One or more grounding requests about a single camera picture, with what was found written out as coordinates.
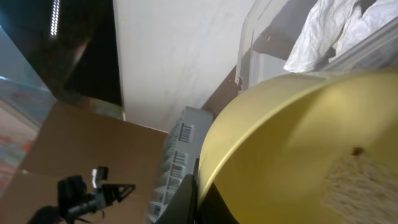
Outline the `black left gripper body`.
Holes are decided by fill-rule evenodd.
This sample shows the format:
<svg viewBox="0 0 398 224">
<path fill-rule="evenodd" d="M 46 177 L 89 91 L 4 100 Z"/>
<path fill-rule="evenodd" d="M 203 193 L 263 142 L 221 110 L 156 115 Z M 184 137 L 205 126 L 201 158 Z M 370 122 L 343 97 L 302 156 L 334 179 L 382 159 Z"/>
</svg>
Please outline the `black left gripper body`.
<svg viewBox="0 0 398 224">
<path fill-rule="evenodd" d="M 90 194 L 87 192 L 87 186 L 81 175 L 74 175 L 60 180 L 57 184 L 60 216 L 67 223 L 74 223 L 75 221 L 91 223 L 91 221 L 85 220 L 81 216 L 100 211 L 103 219 L 105 212 L 100 202 L 98 184 L 107 179 L 107 175 L 94 176 L 95 192 Z"/>
</svg>

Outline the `yellow bowl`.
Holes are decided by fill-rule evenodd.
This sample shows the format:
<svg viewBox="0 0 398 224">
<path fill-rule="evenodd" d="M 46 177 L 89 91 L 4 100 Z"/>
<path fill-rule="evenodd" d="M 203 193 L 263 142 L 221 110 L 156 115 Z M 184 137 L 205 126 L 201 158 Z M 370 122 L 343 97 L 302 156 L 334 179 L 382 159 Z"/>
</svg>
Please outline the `yellow bowl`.
<svg viewBox="0 0 398 224">
<path fill-rule="evenodd" d="M 201 150 L 212 223 L 396 223 L 397 73 L 282 75 L 217 116 Z"/>
</svg>

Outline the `white paper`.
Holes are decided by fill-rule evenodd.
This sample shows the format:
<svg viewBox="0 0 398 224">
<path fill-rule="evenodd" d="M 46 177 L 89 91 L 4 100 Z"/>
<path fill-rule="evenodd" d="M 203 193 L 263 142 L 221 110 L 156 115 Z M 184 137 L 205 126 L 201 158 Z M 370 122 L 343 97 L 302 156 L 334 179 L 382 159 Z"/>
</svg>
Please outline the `white paper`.
<svg viewBox="0 0 398 224">
<path fill-rule="evenodd" d="M 397 0 L 377 0 L 365 11 L 356 0 L 320 0 L 311 8 L 284 70 L 313 70 L 333 48 L 332 62 L 397 17 Z"/>
</svg>

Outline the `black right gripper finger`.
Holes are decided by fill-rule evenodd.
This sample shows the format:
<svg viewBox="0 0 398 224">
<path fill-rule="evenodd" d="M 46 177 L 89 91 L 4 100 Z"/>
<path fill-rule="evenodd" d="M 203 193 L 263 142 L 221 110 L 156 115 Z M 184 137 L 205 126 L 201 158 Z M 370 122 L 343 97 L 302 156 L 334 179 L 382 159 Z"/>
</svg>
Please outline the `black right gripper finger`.
<svg viewBox="0 0 398 224">
<path fill-rule="evenodd" d="M 188 174 L 155 224 L 194 224 L 197 212 L 197 182 Z"/>
</svg>

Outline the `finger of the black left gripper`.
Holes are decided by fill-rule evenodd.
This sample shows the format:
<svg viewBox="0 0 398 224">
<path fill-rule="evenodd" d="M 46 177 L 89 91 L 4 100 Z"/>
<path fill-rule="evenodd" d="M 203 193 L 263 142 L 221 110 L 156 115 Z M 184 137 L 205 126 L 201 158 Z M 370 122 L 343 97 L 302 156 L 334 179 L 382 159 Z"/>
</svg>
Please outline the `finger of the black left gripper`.
<svg viewBox="0 0 398 224">
<path fill-rule="evenodd" d="M 122 202 L 134 190 L 134 184 L 103 184 L 102 191 L 106 202 Z"/>
</svg>

